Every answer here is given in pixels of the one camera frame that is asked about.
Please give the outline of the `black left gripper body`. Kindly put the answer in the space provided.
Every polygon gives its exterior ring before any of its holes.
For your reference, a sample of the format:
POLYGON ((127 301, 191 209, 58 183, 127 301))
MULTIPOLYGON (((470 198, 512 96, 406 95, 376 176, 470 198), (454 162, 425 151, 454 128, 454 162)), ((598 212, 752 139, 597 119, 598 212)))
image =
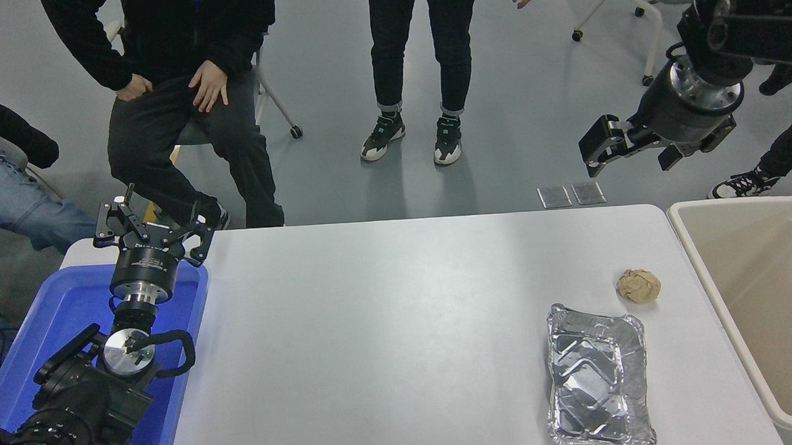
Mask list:
POLYGON ((173 289, 179 260, 171 253, 149 246, 121 249, 109 289, 122 292, 128 284, 145 282, 161 290, 173 289))

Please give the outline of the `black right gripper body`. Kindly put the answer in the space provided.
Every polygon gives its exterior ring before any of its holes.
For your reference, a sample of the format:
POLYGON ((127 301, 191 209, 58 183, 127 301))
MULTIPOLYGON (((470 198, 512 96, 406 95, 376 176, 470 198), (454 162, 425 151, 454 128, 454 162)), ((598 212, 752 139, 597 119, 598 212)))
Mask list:
POLYGON ((714 150, 734 130, 735 85, 709 83, 692 64, 667 65, 634 114, 637 144, 675 146, 683 156, 714 150))

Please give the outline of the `person's right hand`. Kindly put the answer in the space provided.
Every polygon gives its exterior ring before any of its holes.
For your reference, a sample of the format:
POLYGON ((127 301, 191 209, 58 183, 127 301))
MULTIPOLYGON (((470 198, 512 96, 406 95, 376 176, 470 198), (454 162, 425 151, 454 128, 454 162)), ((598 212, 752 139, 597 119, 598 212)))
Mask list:
POLYGON ((121 88, 120 90, 116 90, 115 94, 116 97, 121 101, 130 102, 135 99, 139 99, 144 94, 150 93, 153 91, 153 84, 151 81, 147 80, 147 78, 141 77, 137 73, 133 73, 131 76, 131 80, 128 85, 121 88))

